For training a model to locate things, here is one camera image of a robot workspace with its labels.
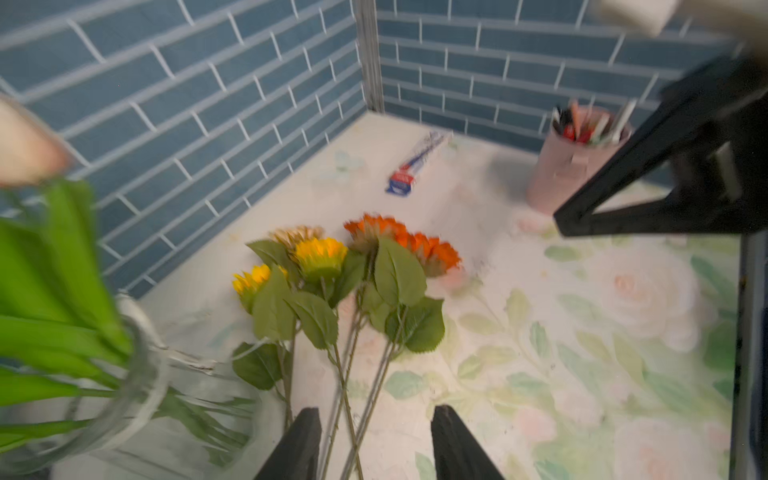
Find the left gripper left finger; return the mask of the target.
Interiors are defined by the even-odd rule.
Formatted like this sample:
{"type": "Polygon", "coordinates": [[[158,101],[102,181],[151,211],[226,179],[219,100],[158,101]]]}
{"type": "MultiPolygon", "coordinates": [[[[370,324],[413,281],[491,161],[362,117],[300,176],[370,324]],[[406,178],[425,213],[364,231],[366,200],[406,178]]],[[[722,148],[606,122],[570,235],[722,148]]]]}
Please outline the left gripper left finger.
{"type": "Polygon", "coordinates": [[[315,480],[321,436],[319,409],[302,409],[254,480],[315,480]]]}

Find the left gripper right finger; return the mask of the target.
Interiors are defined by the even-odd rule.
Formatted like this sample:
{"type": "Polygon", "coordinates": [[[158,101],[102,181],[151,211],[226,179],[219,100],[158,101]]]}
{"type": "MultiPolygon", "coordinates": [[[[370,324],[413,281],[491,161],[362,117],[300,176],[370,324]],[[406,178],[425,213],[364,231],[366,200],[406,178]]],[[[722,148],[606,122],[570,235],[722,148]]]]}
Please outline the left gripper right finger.
{"type": "Polygon", "coordinates": [[[481,445],[450,405],[438,405],[431,421],[438,480],[503,480],[481,445]]]}

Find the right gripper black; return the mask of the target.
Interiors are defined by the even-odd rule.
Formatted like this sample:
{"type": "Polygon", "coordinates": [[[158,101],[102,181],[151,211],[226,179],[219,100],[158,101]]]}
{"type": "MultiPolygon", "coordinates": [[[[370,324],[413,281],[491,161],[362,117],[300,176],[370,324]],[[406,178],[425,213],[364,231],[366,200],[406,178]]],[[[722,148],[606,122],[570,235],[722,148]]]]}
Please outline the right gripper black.
{"type": "Polygon", "coordinates": [[[766,229],[766,66],[712,61],[665,87],[660,100],[555,212],[562,236],[766,229]]]}

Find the orange gerbera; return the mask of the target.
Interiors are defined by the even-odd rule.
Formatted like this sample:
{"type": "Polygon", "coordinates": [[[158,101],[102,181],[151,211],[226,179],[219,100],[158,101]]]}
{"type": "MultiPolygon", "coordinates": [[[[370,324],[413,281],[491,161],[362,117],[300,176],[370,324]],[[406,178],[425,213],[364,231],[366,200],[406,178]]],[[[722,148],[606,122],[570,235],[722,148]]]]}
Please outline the orange gerbera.
{"type": "Polygon", "coordinates": [[[415,253],[402,242],[409,239],[404,224],[392,217],[365,214],[344,224],[350,234],[352,250],[362,256],[361,280],[350,292],[354,312],[350,326],[348,349],[335,347],[329,360],[336,368],[338,393],[331,433],[321,477],[330,477],[331,460],[340,431],[347,435],[349,450],[344,456],[339,477],[364,477],[360,458],[385,377],[394,358],[405,349],[406,316],[426,296],[427,277],[415,253]],[[372,328],[384,339],[383,353],[367,394],[363,412],[355,417],[350,397],[358,344],[363,331],[372,328]]]}
{"type": "Polygon", "coordinates": [[[353,428],[343,479],[363,477],[359,454],[392,362],[404,352],[432,352],[442,342],[444,301],[427,294],[427,283],[460,264],[454,247],[438,237],[406,233],[376,241],[358,306],[364,322],[383,335],[385,346],[360,423],[353,428]]]}

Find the yellow tulip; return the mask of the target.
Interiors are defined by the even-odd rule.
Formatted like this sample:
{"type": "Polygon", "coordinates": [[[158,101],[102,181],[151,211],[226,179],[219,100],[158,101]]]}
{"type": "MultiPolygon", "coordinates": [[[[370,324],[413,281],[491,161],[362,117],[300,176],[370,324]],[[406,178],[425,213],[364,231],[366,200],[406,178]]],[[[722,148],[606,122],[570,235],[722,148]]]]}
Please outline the yellow tulip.
{"type": "Polygon", "coordinates": [[[133,340],[101,275],[91,188],[57,179],[42,193],[44,212],[1,220],[1,313],[84,327],[131,355],[133,340]]]}

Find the light pink tulip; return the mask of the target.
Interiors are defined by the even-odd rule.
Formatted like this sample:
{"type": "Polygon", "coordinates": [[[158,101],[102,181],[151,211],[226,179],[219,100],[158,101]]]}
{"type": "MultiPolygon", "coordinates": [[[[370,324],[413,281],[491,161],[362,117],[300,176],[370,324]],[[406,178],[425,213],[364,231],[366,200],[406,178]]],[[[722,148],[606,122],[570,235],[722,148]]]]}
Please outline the light pink tulip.
{"type": "Polygon", "coordinates": [[[1,96],[1,187],[39,185],[64,174],[72,157],[59,139],[12,99],[1,96]]]}

